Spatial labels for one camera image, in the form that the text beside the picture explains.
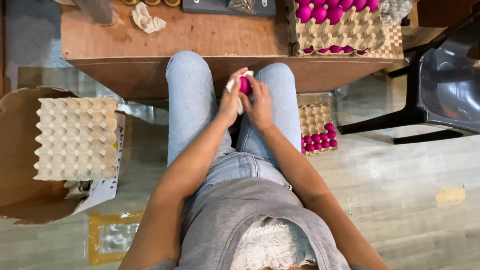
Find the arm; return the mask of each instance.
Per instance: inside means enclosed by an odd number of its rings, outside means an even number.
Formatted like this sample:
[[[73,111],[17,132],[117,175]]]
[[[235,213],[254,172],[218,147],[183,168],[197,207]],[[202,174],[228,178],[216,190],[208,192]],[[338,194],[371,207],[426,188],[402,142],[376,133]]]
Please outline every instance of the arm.
[[[238,79],[246,68],[232,75]],[[237,117],[239,80],[224,92],[215,119],[170,164],[148,200],[132,246],[119,270],[140,270],[180,258],[180,227],[185,200],[202,184],[225,130]]]
[[[349,265],[372,270],[389,270],[387,264],[348,218],[316,169],[273,125],[267,86],[257,82],[253,77],[248,79],[253,87],[255,101],[252,105],[241,93],[240,98],[245,111],[305,208],[325,221],[338,250]]]

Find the pink egg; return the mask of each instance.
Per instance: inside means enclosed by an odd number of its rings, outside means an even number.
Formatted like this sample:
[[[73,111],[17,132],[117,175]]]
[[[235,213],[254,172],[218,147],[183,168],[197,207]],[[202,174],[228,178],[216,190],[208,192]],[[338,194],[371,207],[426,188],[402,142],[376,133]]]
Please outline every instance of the pink egg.
[[[338,0],[326,0],[325,4],[328,6],[328,8],[332,8],[338,6]]]
[[[338,52],[341,51],[341,50],[342,50],[342,47],[340,47],[340,46],[337,46],[337,45],[332,45],[332,46],[330,46],[330,51],[331,51],[332,53],[338,53]]]
[[[335,129],[335,127],[333,126],[332,123],[326,123],[326,124],[324,125],[324,128],[325,128],[326,130],[328,130],[328,131],[333,131],[333,130]]]
[[[331,25],[338,23],[338,21],[340,21],[340,19],[342,18],[342,15],[343,15],[342,7],[336,6],[336,7],[331,7],[327,10],[327,19],[330,20]]]
[[[240,92],[242,92],[243,94],[245,94],[247,96],[249,94],[251,94],[253,92],[252,85],[248,81],[247,77],[245,77],[245,76],[240,77],[240,81],[241,81]]]
[[[352,6],[356,7],[355,11],[359,12],[365,7],[367,0],[353,0]]]
[[[365,6],[370,8],[370,12],[373,12],[378,7],[378,0],[367,0],[367,3]]]
[[[324,49],[318,49],[317,52],[319,52],[319,53],[326,53],[326,52],[328,52],[329,49],[330,49],[330,47],[324,48]]]
[[[321,139],[320,139],[320,135],[318,135],[318,134],[313,134],[313,135],[312,135],[312,141],[313,141],[313,142],[316,143],[316,142],[319,142],[320,140],[321,140]]]
[[[310,46],[309,48],[303,49],[304,53],[311,53],[313,52],[313,46]]]
[[[335,131],[329,131],[327,133],[329,139],[333,139],[336,137],[336,132]]]
[[[324,7],[318,7],[312,10],[312,18],[315,19],[315,23],[317,25],[322,23],[326,17],[327,17],[327,9],[325,9]]]
[[[353,52],[353,48],[350,47],[350,46],[348,46],[348,45],[345,46],[345,47],[343,47],[342,50],[343,50],[344,53],[351,53],[351,52]]]
[[[366,49],[358,49],[358,50],[357,50],[357,54],[359,54],[359,55],[365,54],[365,53],[367,52],[367,50],[368,50],[368,48],[366,48]]]
[[[329,144],[331,147],[337,147],[337,146],[338,146],[338,142],[335,141],[335,140],[330,140],[330,141],[328,142],[328,144]]]
[[[301,24],[306,23],[308,19],[310,19],[311,14],[312,14],[312,10],[310,9],[309,6],[299,7],[299,9],[297,9],[297,11],[295,12],[295,15],[297,16],[297,18],[300,19]]]
[[[310,0],[295,0],[295,2],[297,2],[301,7],[308,6],[308,4],[310,4]]]
[[[306,143],[306,144],[309,144],[312,142],[312,137],[310,137],[309,135],[305,135],[303,137],[303,141]]]
[[[320,133],[320,139],[322,141],[326,141],[328,139],[327,133],[324,133],[324,132]]]
[[[340,0],[338,5],[342,6],[343,11],[347,11],[353,4],[353,0]]]
[[[315,147],[313,147],[312,144],[305,145],[305,150],[308,152],[313,152],[315,150]]]
[[[313,8],[323,7],[325,0],[310,0],[310,3],[313,4]]]
[[[313,144],[313,149],[315,149],[315,150],[320,150],[320,149],[322,149],[322,144],[321,144],[321,143],[314,143],[314,144]]]
[[[330,147],[330,144],[328,143],[328,141],[322,141],[322,148],[329,148]]]

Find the gray t-shirt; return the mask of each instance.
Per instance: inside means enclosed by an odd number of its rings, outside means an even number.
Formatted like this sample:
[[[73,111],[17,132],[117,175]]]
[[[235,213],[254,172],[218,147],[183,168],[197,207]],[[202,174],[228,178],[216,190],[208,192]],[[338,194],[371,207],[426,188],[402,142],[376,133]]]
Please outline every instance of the gray t-shirt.
[[[178,265],[166,261],[145,270],[230,270],[241,236],[264,216],[286,219],[302,228],[319,269],[361,270],[348,266],[325,222],[305,209],[293,192],[259,178],[224,181],[198,197],[182,221]]]

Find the person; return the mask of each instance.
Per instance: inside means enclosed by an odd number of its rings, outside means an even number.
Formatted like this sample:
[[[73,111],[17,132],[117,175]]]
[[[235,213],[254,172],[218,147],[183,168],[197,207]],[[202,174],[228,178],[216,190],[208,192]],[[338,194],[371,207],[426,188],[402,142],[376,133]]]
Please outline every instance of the person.
[[[167,66],[168,167],[120,270],[386,270],[301,154],[295,79],[275,63],[226,90],[181,51]],[[228,128],[245,108],[236,147]]]

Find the light blue jeans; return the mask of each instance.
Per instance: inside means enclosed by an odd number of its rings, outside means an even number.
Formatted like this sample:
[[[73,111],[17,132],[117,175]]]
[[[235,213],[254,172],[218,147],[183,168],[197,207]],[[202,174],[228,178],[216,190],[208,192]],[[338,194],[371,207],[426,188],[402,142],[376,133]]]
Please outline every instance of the light blue jeans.
[[[168,62],[167,73],[168,165],[195,139],[216,116],[213,79],[208,64],[194,52],[181,51]],[[295,91],[295,78],[289,67],[275,63],[260,70],[256,79],[268,86],[272,99],[274,124],[300,151],[300,119]],[[228,130],[212,162],[208,174],[192,197],[191,203],[211,186],[225,180],[258,177],[291,189],[279,171],[272,152],[245,114],[235,148]]]

